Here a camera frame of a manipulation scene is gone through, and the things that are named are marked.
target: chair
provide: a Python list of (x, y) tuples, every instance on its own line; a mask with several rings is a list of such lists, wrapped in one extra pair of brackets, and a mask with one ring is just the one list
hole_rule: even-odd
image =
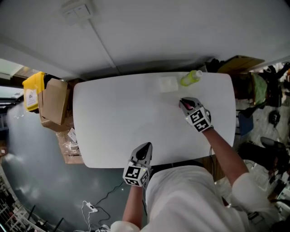
[(253, 113), (256, 111), (256, 109), (264, 107), (265, 104), (266, 102), (263, 102), (254, 107), (249, 107), (245, 110), (236, 110), (239, 112), (237, 115), (237, 118), (239, 120), (239, 126), (237, 128), (240, 129), (240, 133), (236, 133), (236, 135), (243, 136), (253, 130)]

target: t-shirt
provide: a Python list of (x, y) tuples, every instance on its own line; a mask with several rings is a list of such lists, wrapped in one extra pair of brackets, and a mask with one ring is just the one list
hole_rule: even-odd
[[(228, 208), (215, 188), (212, 175), (198, 166), (176, 167), (154, 174), (146, 191), (146, 203), (148, 224), (142, 232), (267, 231), (278, 221), (277, 209), (249, 173), (233, 184), (232, 206)], [(118, 221), (112, 224), (111, 231), (139, 232), (140, 229), (132, 223)]]

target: tabletop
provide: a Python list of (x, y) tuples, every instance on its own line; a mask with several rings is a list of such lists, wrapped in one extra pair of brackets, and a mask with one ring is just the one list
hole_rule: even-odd
[(215, 130), (233, 145), (236, 104), (229, 75), (204, 72), (201, 80), (178, 91), (161, 92), (160, 79), (187, 72), (109, 77), (75, 86), (73, 119), (82, 158), (90, 168), (124, 168), (134, 148), (153, 145), (150, 165), (192, 160), (210, 145), (184, 119), (182, 97), (196, 97), (211, 112)]

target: cardboard box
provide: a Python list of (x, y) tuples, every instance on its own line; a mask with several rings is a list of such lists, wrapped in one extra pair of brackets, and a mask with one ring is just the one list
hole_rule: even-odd
[(68, 83), (57, 79), (51, 79), (47, 83), (45, 97), (42, 98), (42, 117), (62, 125), (67, 112), (68, 97)]
[(43, 117), (43, 107), (44, 107), (45, 96), (46, 96), (46, 90), (43, 90), (42, 92), (38, 94), (39, 114), (40, 114), (41, 125), (55, 132), (67, 131), (71, 129), (73, 127), (73, 112), (72, 111), (66, 110), (66, 117), (64, 118), (64, 122), (62, 125), (56, 124), (52, 122), (51, 120)]
[(63, 154), (66, 164), (83, 164), (81, 152), (79, 149), (72, 149), (75, 142), (68, 136), (69, 130), (56, 132), (59, 148)]
[(217, 72), (227, 74), (238, 74), (260, 63), (263, 63), (264, 61), (265, 60), (262, 59), (238, 55), (227, 60), (226, 63), (222, 65)]
[(8, 154), (6, 142), (4, 140), (0, 140), (0, 156)]

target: forearm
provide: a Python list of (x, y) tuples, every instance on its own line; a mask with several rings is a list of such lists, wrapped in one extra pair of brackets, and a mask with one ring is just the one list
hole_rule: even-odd
[(248, 168), (237, 152), (213, 129), (203, 132), (212, 146), (217, 160), (231, 185), (242, 174), (248, 172)]
[(141, 229), (143, 188), (132, 186), (123, 214), (123, 221), (130, 222)]

